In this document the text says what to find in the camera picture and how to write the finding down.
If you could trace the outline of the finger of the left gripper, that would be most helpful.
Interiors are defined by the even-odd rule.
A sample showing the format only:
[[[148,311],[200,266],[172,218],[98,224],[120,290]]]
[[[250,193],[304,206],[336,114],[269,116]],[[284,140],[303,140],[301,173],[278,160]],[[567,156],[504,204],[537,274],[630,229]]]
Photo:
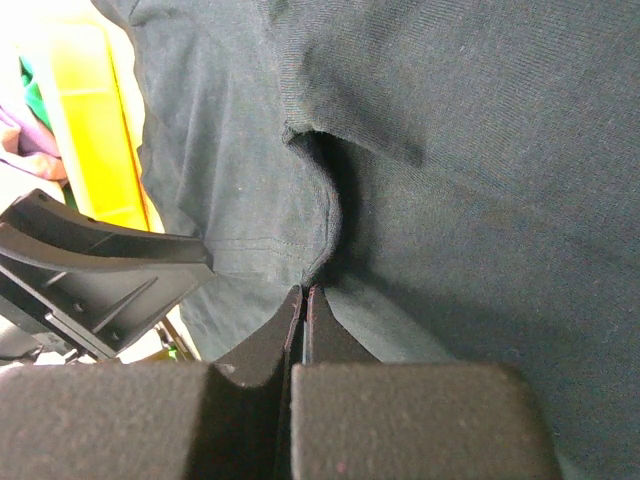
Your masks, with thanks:
[[[213,276],[194,238],[96,221],[36,189],[1,214],[1,357],[116,357]]]

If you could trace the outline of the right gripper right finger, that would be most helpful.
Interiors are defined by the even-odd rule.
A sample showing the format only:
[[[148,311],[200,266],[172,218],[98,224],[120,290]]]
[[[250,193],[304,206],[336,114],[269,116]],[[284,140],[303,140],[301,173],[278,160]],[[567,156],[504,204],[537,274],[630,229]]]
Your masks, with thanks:
[[[307,297],[304,360],[291,371],[296,479],[556,479],[535,395],[500,364],[380,362]]]

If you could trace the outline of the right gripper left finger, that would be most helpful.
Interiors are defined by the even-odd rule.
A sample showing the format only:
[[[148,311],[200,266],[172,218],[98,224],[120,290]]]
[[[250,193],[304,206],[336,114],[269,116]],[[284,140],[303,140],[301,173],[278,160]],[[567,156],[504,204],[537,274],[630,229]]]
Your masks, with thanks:
[[[218,361],[13,367],[5,479],[280,479],[303,293]]]

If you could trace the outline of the black t-shirt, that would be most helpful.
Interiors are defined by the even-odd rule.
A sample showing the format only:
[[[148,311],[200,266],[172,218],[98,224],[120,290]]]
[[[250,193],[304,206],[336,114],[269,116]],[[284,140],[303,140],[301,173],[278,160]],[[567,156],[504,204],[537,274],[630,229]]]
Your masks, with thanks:
[[[387,361],[516,366],[565,474],[639,475],[635,1],[99,1],[206,361],[296,284]]]

